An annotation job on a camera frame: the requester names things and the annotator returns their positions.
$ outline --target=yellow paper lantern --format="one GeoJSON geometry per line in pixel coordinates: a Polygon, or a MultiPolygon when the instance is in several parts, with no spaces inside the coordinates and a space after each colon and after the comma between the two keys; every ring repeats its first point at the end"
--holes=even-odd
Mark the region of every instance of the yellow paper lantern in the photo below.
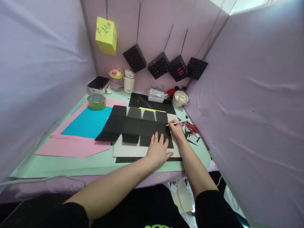
{"type": "Polygon", "coordinates": [[[114,22],[97,17],[95,40],[103,53],[116,55],[117,33],[114,22]]]}

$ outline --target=pink paper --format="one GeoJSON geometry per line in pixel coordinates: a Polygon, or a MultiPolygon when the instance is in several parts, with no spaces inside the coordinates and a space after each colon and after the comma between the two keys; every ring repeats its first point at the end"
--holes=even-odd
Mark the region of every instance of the pink paper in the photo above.
{"type": "MultiPolygon", "coordinates": [[[[126,102],[122,101],[115,101],[115,100],[106,100],[107,107],[113,108],[114,105],[120,105],[120,106],[126,106],[126,102]]],[[[80,140],[80,141],[91,141],[94,142],[94,139],[92,138],[85,138],[81,136],[70,136],[70,135],[63,135],[61,132],[63,132],[68,125],[73,122],[74,119],[77,118],[87,107],[89,106],[89,103],[86,102],[83,106],[81,106],[70,118],[68,118],[62,125],[60,125],[52,134],[51,138],[60,138],[60,139],[74,139],[74,140],[80,140]]]]}
{"type": "Polygon", "coordinates": [[[111,142],[89,142],[73,139],[50,138],[35,154],[85,158],[108,150],[110,146],[111,142]]]}

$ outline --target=plant drawing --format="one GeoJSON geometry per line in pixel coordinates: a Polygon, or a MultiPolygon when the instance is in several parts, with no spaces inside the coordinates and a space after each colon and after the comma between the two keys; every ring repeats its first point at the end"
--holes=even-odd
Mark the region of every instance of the plant drawing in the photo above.
{"type": "Polygon", "coordinates": [[[104,25],[104,27],[102,27],[102,29],[104,30],[104,35],[107,37],[107,33],[109,31],[107,31],[107,29],[110,29],[111,28],[111,24],[108,22],[107,23],[107,26],[104,25]]]}
{"type": "Polygon", "coordinates": [[[96,31],[99,33],[99,35],[101,36],[101,29],[99,29],[99,28],[96,28],[96,31]]]}

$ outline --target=hand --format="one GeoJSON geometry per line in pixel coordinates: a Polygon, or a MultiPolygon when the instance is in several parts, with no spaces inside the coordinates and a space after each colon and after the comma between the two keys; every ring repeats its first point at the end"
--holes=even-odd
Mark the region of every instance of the hand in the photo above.
{"type": "Polygon", "coordinates": [[[162,166],[169,159],[169,157],[173,155],[173,152],[167,153],[168,145],[168,139],[166,139],[164,143],[164,134],[161,134],[159,141],[158,132],[156,132],[155,135],[152,135],[146,157],[149,158],[149,161],[154,164],[155,168],[162,166]]]}
{"type": "Polygon", "coordinates": [[[173,135],[175,136],[175,138],[178,140],[178,142],[186,139],[185,135],[184,135],[184,131],[183,131],[183,127],[181,125],[181,123],[178,123],[176,125],[174,125],[173,123],[177,122],[177,120],[171,120],[169,122],[169,127],[170,130],[172,131],[173,135]]]}

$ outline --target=tape roll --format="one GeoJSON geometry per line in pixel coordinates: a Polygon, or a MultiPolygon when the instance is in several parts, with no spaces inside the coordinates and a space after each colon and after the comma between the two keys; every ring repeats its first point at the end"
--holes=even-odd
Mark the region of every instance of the tape roll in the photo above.
{"type": "Polygon", "coordinates": [[[94,110],[103,110],[106,108],[106,98],[103,95],[94,94],[90,95],[87,98],[89,106],[91,109],[94,110]]]}

